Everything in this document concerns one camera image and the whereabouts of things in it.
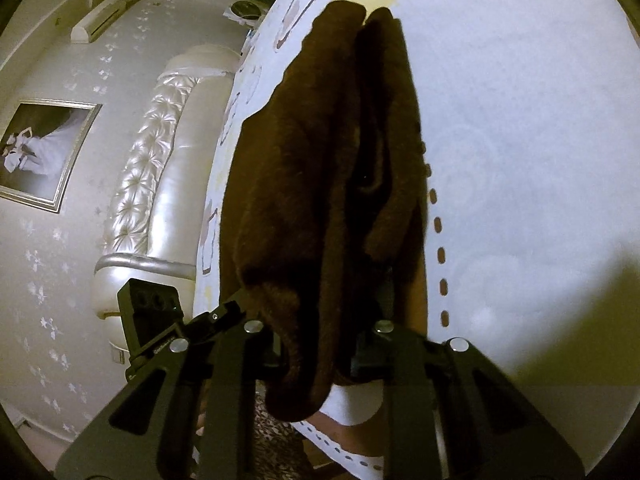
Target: folded brown cloth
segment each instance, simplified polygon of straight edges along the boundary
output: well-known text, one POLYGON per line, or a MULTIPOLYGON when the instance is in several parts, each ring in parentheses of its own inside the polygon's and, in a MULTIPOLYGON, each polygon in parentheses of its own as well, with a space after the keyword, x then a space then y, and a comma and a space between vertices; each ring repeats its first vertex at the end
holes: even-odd
POLYGON ((267 105, 242 125, 220 227, 221 300, 244 286, 280 335, 281 420, 315 413, 398 257, 424 185, 415 89, 390 11, 332 2, 267 105))

